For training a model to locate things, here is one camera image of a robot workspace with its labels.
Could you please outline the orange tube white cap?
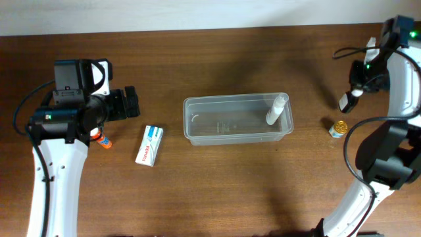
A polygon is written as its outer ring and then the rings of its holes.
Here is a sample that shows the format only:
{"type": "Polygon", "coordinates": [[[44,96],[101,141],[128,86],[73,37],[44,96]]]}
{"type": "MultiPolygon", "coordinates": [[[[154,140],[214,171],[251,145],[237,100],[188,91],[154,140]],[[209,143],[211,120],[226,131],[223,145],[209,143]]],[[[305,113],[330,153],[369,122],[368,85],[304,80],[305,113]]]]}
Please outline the orange tube white cap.
{"type": "Polygon", "coordinates": [[[90,136],[92,140],[96,141],[103,148],[109,149],[112,147],[112,142],[103,134],[100,128],[94,128],[90,132],[90,136]]]}

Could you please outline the dark bottle white cap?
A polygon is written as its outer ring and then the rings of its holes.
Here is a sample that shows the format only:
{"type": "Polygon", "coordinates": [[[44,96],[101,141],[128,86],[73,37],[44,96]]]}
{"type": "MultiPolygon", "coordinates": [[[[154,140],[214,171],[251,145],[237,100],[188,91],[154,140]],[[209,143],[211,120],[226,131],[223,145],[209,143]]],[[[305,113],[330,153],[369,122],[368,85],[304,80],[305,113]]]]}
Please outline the dark bottle white cap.
{"type": "Polygon", "coordinates": [[[342,113],[350,113],[359,102],[359,97],[363,94],[360,89],[353,89],[346,92],[339,100],[338,106],[342,113]]]}

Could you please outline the white Panadol box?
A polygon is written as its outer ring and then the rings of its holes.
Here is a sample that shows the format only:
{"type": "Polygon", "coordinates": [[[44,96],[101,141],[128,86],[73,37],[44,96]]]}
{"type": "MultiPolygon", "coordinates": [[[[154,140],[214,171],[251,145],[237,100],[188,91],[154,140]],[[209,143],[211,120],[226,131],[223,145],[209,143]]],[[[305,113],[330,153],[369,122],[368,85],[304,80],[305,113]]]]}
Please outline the white Panadol box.
{"type": "Polygon", "coordinates": [[[143,139],[135,162],[139,165],[153,167],[157,156],[164,130],[157,126],[145,127],[143,139]]]}

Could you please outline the small jar gold lid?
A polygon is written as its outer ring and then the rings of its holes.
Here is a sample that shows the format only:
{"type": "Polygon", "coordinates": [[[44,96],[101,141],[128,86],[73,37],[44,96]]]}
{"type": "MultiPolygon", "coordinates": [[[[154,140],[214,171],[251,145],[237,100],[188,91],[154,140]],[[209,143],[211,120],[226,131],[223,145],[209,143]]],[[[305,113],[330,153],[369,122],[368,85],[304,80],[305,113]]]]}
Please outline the small jar gold lid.
{"type": "Polygon", "coordinates": [[[348,125],[345,121],[335,122],[329,129],[329,133],[333,138],[340,138],[348,132],[348,125]]]}

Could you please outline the white spray bottle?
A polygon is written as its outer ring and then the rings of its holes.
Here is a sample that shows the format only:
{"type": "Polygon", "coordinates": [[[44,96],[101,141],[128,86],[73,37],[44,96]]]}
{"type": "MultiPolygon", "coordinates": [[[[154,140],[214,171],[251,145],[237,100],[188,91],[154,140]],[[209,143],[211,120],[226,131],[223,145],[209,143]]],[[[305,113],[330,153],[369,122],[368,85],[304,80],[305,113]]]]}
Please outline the white spray bottle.
{"type": "Polygon", "coordinates": [[[270,110],[266,114],[266,123],[272,126],[280,117],[289,102],[289,96],[285,93],[280,93],[274,100],[270,110]]]}

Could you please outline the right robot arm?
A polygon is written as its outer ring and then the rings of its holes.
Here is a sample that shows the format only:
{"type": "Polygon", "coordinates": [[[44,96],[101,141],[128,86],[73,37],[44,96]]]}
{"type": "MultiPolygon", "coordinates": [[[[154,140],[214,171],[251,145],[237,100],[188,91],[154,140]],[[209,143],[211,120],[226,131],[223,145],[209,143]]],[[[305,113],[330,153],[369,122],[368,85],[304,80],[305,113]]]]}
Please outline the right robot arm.
{"type": "Polygon", "coordinates": [[[364,93],[385,90],[388,113],[349,129],[343,156],[355,179],[337,208],[309,236],[359,236],[385,198],[420,176],[420,32],[414,19],[390,18],[380,39],[371,38],[365,48],[338,49],[332,57],[357,53],[365,58],[351,65],[350,89],[339,100],[339,110],[349,113],[364,93]]]}

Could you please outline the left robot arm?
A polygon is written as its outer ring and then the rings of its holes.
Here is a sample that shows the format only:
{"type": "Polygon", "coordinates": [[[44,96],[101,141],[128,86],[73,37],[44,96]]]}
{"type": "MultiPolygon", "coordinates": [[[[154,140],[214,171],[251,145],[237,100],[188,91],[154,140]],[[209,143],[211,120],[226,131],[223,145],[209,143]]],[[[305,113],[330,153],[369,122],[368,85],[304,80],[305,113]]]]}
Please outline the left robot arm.
{"type": "Polygon", "coordinates": [[[55,89],[25,127],[34,156],[28,236],[76,236],[80,180],[91,131],[140,115],[136,89],[109,88],[107,59],[55,61],[55,89]]]}

